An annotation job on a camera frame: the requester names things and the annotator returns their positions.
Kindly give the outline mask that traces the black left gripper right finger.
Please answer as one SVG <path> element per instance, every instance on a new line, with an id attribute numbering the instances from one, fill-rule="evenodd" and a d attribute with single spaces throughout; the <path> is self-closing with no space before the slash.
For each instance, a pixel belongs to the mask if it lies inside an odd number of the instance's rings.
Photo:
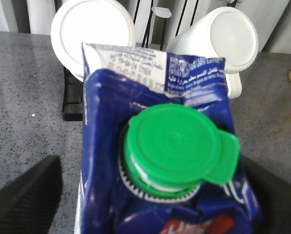
<path id="1" fill-rule="evenodd" d="M 291 234 L 291 184 L 241 156 L 261 210 L 255 234 Z"/>

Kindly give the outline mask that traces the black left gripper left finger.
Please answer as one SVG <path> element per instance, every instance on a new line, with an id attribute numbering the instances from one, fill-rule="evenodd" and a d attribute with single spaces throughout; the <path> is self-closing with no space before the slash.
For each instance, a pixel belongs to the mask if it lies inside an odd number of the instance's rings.
<path id="1" fill-rule="evenodd" d="M 59 156 L 46 156 L 0 190 L 0 234 L 46 234 L 62 195 Z"/>

